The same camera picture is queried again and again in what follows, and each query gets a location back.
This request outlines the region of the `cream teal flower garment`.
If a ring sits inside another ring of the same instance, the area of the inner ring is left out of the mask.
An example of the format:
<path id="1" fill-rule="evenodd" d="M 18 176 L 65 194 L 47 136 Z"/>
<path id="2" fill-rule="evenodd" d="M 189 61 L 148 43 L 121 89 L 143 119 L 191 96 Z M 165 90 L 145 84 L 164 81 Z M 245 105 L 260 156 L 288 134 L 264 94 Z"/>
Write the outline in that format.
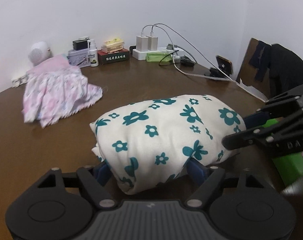
<path id="1" fill-rule="evenodd" d="M 243 118 L 211 95 L 179 95 L 129 104 L 90 124 L 93 153 L 105 161 L 128 195 L 176 179 L 194 159 L 218 164 L 234 151 L 223 137 L 244 131 Z"/>

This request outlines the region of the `green glasses case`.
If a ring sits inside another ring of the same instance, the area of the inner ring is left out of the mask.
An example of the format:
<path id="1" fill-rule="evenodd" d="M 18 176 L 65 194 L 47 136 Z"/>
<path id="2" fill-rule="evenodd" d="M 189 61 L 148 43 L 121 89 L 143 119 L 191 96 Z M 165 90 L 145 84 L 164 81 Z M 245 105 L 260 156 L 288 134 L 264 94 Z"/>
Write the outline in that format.
<path id="1" fill-rule="evenodd" d="M 290 186 L 303 177 L 303 155 L 295 153 L 272 159 L 284 186 Z"/>

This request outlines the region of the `wooden chair with black cloth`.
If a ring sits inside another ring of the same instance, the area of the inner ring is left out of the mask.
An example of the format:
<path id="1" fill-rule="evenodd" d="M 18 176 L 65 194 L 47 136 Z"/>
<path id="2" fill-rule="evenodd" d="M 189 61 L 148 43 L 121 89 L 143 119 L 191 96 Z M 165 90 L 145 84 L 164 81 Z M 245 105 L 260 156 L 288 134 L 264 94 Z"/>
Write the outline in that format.
<path id="1" fill-rule="evenodd" d="M 250 39 L 237 81 L 268 99 L 303 85 L 303 60 L 280 44 Z"/>

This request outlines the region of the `phone on black stand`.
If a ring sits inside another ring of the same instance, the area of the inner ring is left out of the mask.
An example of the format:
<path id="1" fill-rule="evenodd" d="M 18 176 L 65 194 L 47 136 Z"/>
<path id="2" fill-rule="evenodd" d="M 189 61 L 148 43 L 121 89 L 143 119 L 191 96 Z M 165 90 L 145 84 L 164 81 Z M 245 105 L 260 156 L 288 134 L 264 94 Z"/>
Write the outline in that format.
<path id="1" fill-rule="evenodd" d="M 215 78 L 230 78 L 233 74 L 232 62 L 220 55 L 216 55 L 217 67 L 211 67 L 204 76 L 215 77 Z"/>

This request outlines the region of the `white ruffled floral garment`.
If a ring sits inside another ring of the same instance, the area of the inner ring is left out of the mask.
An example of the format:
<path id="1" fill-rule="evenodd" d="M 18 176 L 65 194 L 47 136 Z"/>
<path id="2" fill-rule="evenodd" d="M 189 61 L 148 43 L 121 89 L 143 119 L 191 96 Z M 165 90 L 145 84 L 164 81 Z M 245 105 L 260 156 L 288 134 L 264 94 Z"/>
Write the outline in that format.
<path id="1" fill-rule="evenodd" d="M 25 123 L 38 121 L 44 128 L 94 105 L 102 97 L 103 89 L 90 84 L 79 67 L 30 73 L 23 95 L 23 119 Z"/>

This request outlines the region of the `dark green text box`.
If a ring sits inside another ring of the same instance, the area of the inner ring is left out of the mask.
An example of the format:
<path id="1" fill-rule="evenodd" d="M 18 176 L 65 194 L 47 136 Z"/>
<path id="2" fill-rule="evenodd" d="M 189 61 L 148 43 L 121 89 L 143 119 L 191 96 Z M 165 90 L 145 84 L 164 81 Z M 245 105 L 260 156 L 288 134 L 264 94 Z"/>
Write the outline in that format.
<path id="1" fill-rule="evenodd" d="M 112 53 L 105 53 L 102 50 L 98 51 L 99 64 L 111 64 L 116 62 L 123 62 L 128 60 L 130 57 L 130 51 L 122 49 Z"/>

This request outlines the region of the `pink folded garment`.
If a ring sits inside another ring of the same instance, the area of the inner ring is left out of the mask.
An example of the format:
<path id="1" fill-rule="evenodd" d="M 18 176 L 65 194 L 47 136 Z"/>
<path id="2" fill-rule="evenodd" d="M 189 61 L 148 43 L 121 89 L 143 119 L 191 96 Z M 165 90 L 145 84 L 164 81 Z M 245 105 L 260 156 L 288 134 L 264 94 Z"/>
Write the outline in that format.
<path id="1" fill-rule="evenodd" d="M 69 64 L 67 57 L 62 54 L 51 57 L 41 62 L 39 65 L 33 67 L 28 72 L 26 72 L 26 74 L 39 75 L 47 72 L 56 72 L 61 69 L 69 68 L 70 66 L 71 65 Z"/>

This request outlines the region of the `white spray bottle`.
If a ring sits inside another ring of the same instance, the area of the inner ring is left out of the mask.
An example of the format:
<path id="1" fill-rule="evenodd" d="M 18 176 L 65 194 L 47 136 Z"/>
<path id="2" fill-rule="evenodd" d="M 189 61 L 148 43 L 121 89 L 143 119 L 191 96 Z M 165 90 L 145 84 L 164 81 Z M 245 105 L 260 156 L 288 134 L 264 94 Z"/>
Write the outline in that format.
<path id="1" fill-rule="evenodd" d="M 90 60 L 91 67 L 97 67 L 98 62 L 98 50 L 94 39 L 88 40 L 88 58 Z"/>

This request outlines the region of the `white power strip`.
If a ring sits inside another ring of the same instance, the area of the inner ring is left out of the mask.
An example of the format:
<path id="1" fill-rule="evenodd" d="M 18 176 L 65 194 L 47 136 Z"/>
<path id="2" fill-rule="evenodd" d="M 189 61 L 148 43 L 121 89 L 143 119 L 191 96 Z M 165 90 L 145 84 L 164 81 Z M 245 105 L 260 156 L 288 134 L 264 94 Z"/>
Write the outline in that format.
<path id="1" fill-rule="evenodd" d="M 148 62 L 160 62 L 163 58 L 164 61 L 168 62 L 175 58 L 176 62 L 179 62 L 179 57 L 182 55 L 182 49 L 175 48 L 175 50 L 167 49 L 166 47 L 160 47 L 158 50 L 152 51 L 139 51 L 137 49 L 134 49 L 132 51 L 132 57 L 139 61 L 145 61 Z"/>

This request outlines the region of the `yellow snack pack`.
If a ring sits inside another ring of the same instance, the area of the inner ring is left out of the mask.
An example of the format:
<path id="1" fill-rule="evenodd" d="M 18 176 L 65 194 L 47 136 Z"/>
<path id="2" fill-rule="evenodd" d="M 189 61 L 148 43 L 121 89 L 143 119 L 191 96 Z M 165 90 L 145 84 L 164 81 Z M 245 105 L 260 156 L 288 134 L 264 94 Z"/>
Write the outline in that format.
<path id="1" fill-rule="evenodd" d="M 101 46 L 101 51 L 104 53 L 114 53 L 120 51 L 124 48 L 124 41 L 121 38 L 114 38 L 112 40 L 106 41 Z"/>

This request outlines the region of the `small black cube device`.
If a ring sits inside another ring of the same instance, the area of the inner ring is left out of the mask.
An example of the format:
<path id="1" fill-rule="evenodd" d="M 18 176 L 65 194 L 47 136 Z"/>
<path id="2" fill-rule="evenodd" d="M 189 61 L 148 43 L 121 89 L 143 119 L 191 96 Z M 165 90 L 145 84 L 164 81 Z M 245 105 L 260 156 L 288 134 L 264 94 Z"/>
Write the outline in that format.
<path id="1" fill-rule="evenodd" d="M 73 50 L 83 50 L 87 48 L 88 48 L 88 39 L 73 41 Z"/>

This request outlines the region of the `white round lamp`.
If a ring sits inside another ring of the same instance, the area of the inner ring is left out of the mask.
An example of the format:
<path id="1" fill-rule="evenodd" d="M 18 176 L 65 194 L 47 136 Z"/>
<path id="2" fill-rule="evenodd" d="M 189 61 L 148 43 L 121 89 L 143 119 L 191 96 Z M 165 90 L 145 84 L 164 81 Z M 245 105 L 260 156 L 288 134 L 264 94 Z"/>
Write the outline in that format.
<path id="1" fill-rule="evenodd" d="M 37 66 L 51 57 L 51 49 L 45 41 L 36 42 L 32 45 L 28 58 L 33 66 Z"/>

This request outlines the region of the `left white charger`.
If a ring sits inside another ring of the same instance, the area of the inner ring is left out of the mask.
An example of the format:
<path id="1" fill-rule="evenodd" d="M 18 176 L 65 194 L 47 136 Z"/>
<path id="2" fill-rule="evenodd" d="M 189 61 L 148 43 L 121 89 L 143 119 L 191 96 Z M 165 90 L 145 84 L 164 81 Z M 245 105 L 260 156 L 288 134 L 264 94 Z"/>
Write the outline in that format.
<path id="1" fill-rule="evenodd" d="M 140 52 L 148 51 L 148 37 L 136 36 L 136 49 Z"/>

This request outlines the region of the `white charger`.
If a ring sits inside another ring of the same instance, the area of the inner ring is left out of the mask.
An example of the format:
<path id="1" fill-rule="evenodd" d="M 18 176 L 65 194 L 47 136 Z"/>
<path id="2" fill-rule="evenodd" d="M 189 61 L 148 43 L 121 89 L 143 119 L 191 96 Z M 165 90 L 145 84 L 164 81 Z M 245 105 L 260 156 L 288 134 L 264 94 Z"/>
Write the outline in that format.
<path id="1" fill-rule="evenodd" d="M 155 36 L 147 36 L 148 38 L 148 50 L 156 51 L 158 49 L 158 37 Z"/>
<path id="2" fill-rule="evenodd" d="M 136 49 L 140 52 L 148 51 L 148 37 L 136 36 Z"/>

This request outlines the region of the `right white charger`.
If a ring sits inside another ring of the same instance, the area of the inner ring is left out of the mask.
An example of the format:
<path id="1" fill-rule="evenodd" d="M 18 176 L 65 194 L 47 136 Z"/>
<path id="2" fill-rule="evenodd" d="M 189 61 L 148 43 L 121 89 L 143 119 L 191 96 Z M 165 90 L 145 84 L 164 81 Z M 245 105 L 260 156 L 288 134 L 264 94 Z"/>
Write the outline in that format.
<path id="1" fill-rule="evenodd" d="M 148 38 L 148 50 L 156 51 L 158 49 L 158 37 L 155 36 L 147 36 Z"/>

